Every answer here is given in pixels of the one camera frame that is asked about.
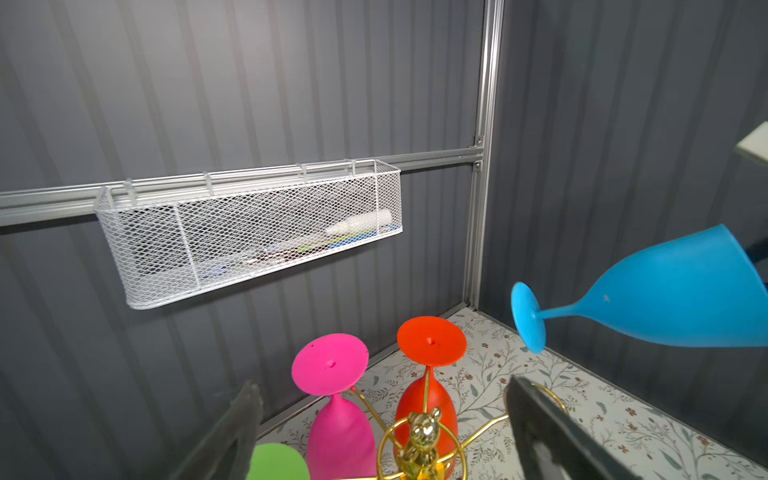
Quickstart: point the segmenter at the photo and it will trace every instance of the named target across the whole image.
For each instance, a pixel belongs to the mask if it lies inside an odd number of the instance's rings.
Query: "green item in basket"
[[[310,480],[301,454],[282,443],[256,445],[246,480]]]

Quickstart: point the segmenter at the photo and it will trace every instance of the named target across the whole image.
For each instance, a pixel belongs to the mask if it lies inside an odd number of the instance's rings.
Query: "white basket frame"
[[[206,187],[164,196],[127,181],[101,188],[94,211],[127,304],[145,310],[401,233],[399,175],[368,159],[203,173]]]

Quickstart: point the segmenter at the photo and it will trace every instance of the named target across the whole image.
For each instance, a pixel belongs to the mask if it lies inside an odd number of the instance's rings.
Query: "pink wine glass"
[[[306,444],[312,480],[376,476],[376,440],[368,416],[341,397],[366,368],[366,344],[345,333],[313,340],[293,360],[296,386],[310,395],[331,397],[317,414]]]

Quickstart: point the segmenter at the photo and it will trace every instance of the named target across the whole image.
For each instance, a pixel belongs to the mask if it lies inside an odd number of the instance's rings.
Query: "orange goblet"
[[[467,338],[453,323],[437,316],[419,316],[403,323],[397,332],[397,343],[405,355],[416,363],[426,366],[424,376],[413,382],[402,394],[397,405],[395,419],[404,419],[411,412],[429,412],[435,407],[442,411],[440,422],[458,435],[456,408],[445,387],[435,378],[435,367],[448,366],[458,362],[467,351]],[[429,393],[425,401],[425,382],[429,378]],[[402,425],[395,430],[395,438],[405,446],[409,430]],[[441,435],[437,444],[438,453],[450,453],[455,445],[447,435]]]

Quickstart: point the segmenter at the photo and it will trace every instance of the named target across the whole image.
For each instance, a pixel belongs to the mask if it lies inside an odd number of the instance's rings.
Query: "floral tablecloth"
[[[453,398],[461,440],[505,412],[505,384],[510,375],[523,375],[557,394],[579,425],[642,478],[768,479],[763,467],[561,357],[550,352],[530,353],[516,333],[480,312],[465,308],[449,320],[467,336],[467,354],[454,366],[437,369],[435,374]],[[358,388],[391,425],[400,396],[423,370],[398,350],[368,369]],[[356,401],[351,395],[347,398]],[[259,443],[282,442],[304,455],[312,420],[325,403],[323,400],[294,416]],[[383,432],[372,424],[378,443]],[[396,469],[391,448],[386,451],[386,472],[393,473]],[[506,422],[475,440],[467,451],[467,460],[472,479],[523,478],[515,440]]]

